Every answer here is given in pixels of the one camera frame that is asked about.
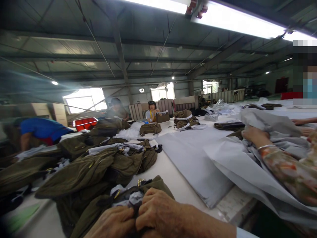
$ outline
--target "floral sleeve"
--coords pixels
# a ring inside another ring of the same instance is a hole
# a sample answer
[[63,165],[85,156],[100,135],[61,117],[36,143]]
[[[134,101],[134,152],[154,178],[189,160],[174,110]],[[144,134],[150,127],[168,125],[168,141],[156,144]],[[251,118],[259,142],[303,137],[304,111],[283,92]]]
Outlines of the floral sleeve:
[[297,161],[277,147],[261,151],[263,162],[273,175],[303,204],[317,207],[317,133],[310,136],[312,150]]

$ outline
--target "yellow vest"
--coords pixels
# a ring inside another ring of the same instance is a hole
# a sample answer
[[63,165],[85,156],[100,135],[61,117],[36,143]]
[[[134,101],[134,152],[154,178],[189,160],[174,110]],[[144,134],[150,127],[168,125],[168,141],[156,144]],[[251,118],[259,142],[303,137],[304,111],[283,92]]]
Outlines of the yellow vest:
[[[152,118],[152,111],[151,110],[150,110],[150,117]],[[156,121],[156,115],[155,115],[155,117],[154,117],[152,122],[155,122],[155,121]]]

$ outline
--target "bracelet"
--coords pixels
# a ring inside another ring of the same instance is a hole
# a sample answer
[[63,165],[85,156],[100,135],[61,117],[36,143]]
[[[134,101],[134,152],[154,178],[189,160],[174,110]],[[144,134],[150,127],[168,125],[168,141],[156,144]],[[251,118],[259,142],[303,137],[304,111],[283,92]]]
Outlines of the bracelet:
[[259,147],[257,150],[268,148],[268,147],[276,147],[276,145],[264,145],[264,146]]

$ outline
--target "black hair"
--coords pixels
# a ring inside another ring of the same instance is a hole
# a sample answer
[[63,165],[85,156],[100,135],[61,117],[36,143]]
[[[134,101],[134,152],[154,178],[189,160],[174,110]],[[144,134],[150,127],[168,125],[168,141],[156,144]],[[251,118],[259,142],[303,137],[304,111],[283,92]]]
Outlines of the black hair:
[[121,101],[119,98],[112,98],[111,99],[111,104],[115,105],[115,104],[121,104]]
[[157,109],[156,103],[154,101],[149,101],[149,110],[150,110],[150,105],[154,105],[155,109]]

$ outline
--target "red container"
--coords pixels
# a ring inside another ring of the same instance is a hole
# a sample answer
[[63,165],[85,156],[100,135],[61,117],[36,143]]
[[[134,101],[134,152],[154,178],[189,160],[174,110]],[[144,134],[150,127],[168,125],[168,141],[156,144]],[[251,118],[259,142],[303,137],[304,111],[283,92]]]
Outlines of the red container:
[[303,98],[303,92],[281,93],[281,100],[294,99],[294,98]]
[[98,119],[95,117],[80,117],[73,121],[73,126],[76,127],[77,131],[81,130],[91,130],[94,125],[96,125]]

